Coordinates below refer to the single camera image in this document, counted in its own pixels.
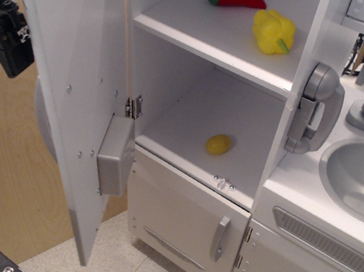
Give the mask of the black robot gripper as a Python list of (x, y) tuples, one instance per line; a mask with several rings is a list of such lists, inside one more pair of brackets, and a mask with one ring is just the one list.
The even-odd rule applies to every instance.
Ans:
[(35, 58), (25, 16), (15, 0), (0, 0), (0, 64), (9, 78), (15, 78)]

